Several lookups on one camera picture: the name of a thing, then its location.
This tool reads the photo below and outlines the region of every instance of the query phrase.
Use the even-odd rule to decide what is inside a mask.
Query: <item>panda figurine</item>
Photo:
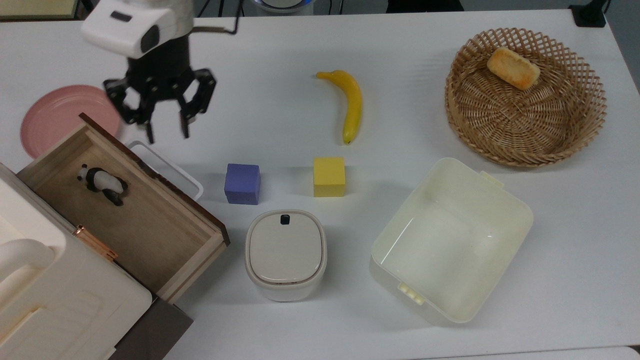
[[[82,168],[78,172],[77,179],[86,183],[86,188],[93,192],[102,192],[115,206],[122,206],[120,199],[127,189],[127,183],[117,176],[113,176],[99,167],[88,168],[86,164],[82,164]]]

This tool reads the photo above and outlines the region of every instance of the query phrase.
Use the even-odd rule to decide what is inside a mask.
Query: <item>bread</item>
[[[537,66],[506,47],[498,48],[486,62],[486,66],[492,73],[520,90],[530,88],[538,82],[540,76]]]

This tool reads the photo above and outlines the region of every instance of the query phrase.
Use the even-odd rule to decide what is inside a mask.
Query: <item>white table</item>
[[[199,24],[232,25],[231,19]],[[79,22],[0,24],[0,161],[31,160],[20,120],[49,90],[124,75],[125,60],[85,44]],[[585,57],[607,91],[600,135],[573,158],[535,170],[484,160],[449,129],[444,81],[476,33],[542,31]],[[192,65],[219,80],[182,140],[177,105],[154,113],[156,149],[205,186],[200,203],[232,244],[178,301],[195,322],[167,359],[413,359],[640,343],[640,97],[611,30],[579,29],[566,10],[247,18],[237,36],[194,34]],[[319,70],[360,82],[362,127],[340,145],[345,101]],[[142,137],[127,127],[119,138]],[[312,196],[312,159],[343,156],[344,198]],[[485,170],[532,208],[529,236],[470,323],[432,327],[371,278],[370,249],[440,158]],[[258,206],[227,204],[227,163],[258,164]],[[328,234],[323,286],[270,302],[246,275],[244,236],[272,209],[315,214]]]
[[[640,355],[629,347],[581,348],[516,354],[446,357],[447,360],[638,360]]]

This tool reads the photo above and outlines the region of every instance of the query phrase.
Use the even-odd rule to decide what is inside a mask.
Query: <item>banana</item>
[[[362,115],[362,93],[358,82],[348,72],[342,70],[318,72],[316,77],[331,81],[347,96],[347,115],[344,117],[342,141],[349,145],[358,134],[360,116]]]

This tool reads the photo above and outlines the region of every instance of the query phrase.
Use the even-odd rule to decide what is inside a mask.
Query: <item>white storage box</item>
[[[0,359],[107,359],[151,293],[2,164],[0,194]]]
[[[531,209],[486,173],[445,158],[382,230],[372,274],[401,291],[428,320],[437,310],[463,323],[476,315],[533,223]]]

